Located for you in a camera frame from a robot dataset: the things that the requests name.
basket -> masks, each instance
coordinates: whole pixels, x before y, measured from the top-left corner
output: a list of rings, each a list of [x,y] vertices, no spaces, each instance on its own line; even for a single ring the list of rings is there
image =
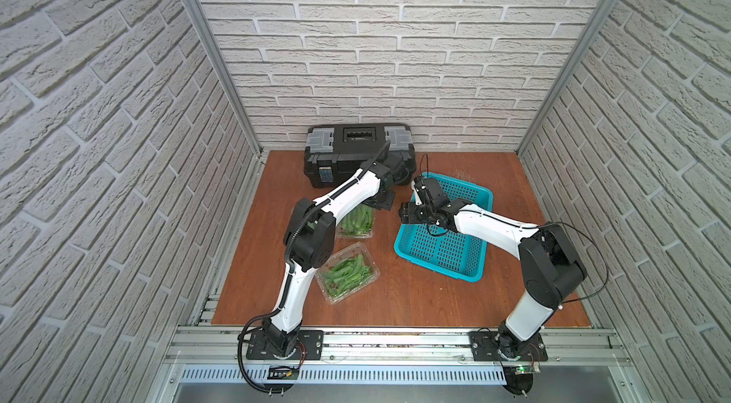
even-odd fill
[[[487,188],[441,174],[425,173],[424,176],[437,179],[451,200],[464,198],[488,211],[493,208],[493,193]],[[444,232],[443,228],[435,225],[430,229],[433,234]],[[426,231],[425,224],[403,224],[393,249],[400,257],[424,268],[458,280],[476,282],[482,277],[485,268],[488,243],[474,236],[454,232],[432,236]]]

red wire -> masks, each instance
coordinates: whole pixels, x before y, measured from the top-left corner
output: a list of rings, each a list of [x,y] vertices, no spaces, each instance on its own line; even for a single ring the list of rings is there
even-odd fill
[[[536,345],[533,344],[533,343],[528,343],[528,344],[530,344],[531,346],[533,346],[533,348],[538,353],[538,359],[540,360],[541,359],[541,352],[538,350],[538,348],[536,347]],[[533,366],[533,364],[536,362],[536,358],[533,356],[533,353],[530,353],[530,354],[531,354],[531,359],[533,359],[533,361],[531,362],[531,366]]]

aluminum frame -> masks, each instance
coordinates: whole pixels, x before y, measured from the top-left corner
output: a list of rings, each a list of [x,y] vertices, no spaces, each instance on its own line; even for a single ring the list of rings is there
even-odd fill
[[[259,142],[257,133],[254,131],[254,126],[251,125],[249,116],[246,114],[246,110],[241,102],[241,97],[238,95],[238,89],[236,88],[231,72],[228,69],[226,61],[224,61],[223,53],[219,48],[219,44],[215,41],[214,32],[208,24],[206,14],[203,12],[203,6],[200,4],[200,0],[180,0],[183,3],[183,7],[188,11],[190,16],[191,24],[200,37],[200,43],[203,45],[208,60],[211,61],[211,66],[214,68],[216,76],[221,82],[221,87],[224,89],[226,97],[229,98],[234,115],[243,129],[246,140],[251,146],[251,150],[257,158],[262,156],[262,145]]]
[[[468,333],[473,328],[315,327],[324,331],[320,361],[330,366],[443,366],[445,370],[493,370],[501,362],[475,362]],[[169,403],[187,366],[237,363],[240,326],[178,327],[165,353],[150,403]],[[626,403],[649,401],[624,345],[613,329],[544,328],[547,362],[541,366],[607,366],[618,395]],[[297,361],[249,361],[247,366]],[[509,362],[529,365],[529,362]]]
[[[528,126],[528,130],[525,132],[523,139],[520,140],[516,150],[519,158],[522,158],[525,155],[525,152],[528,151],[533,138],[535,138],[535,135],[541,128],[543,120],[551,110],[553,103],[559,97],[559,94],[561,94],[561,91],[569,82],[569,79],[571,79],[571,75],[583,60],[586,52],[589,51],[589,47],[594,42],[599,31],[602,27],[604,27],[604,24],[609,17],[609,13],[611,13],[612,9],[617,4],[617,1],[618,0],[599,0],[597,3],[596,8],[594,8],[594,11],[589,17],[589,21],[581,31],[579,39],[576,41],[576,44],[569,53],[569,57],[562,65],[559,75],[553,81],[551,88],[546,93],[546,98],[538,108],[538,111],[536,112],[530,126]]]

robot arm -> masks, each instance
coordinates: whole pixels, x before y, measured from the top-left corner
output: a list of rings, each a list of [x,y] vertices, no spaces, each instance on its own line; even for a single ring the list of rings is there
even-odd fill
[[[383,152],[388,153],[388,143]],[[295,347],[305,298],[315,272],[332,255],[335,226],[361,203],[390,209],[393,174],[403,160],[388,155],[364,162],[351,179],[314,201],[297,202],[284,236],[286,269],[276,308],[262,321],[270,348],[287,357]],[[515,359],[527,342],[586,277],[586,269],[559,225],[522,223],[495,215],[461,198],[449,199],[439,182],[418,176],[412,182],[415,201],[402,204],[401,222],[437,225],[476,236],[520,260],[525,293],[498,329],[498,352]]]
[[[302,324],[302,309],[312,279],[332,255],[335,227],[361,203],[376,209],[390,209],[398,182],[395,174],[404,170],[404,160],[388,153],[389,142],[378,155],[361,164],[359,170],[325,196],[310,201],[303,198],[295,206],[284,235],[285,271],[276,308],[262,321],[269,346],[280,357],[295,347]],[[381,154],[386,154],[378,161]]]
[[[586,268],[569,237],[557,224],[522,223],[462,198],[451,200],[434,178],[418,176],[412,189],[415,201],[401,205],[402,223],[438,225],[476,236],[520,261],[525,292],[498,328],[496,338],[498,352],[508,360],[515,359],[586,278]]]

toolbox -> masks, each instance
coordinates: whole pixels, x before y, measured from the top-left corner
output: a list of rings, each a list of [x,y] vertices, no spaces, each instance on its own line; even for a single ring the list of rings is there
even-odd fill
[[[372,158],[386,140],[391,141],[388,152],[401,154],[404,159],[408,173],[396,178],[403,180],[399,184],[406,185],[416,171],[416,154],[411,129],[397,123],[311,127],[305,148],[305,174],[314,188],[339,186],[353,176],[361,163]]]

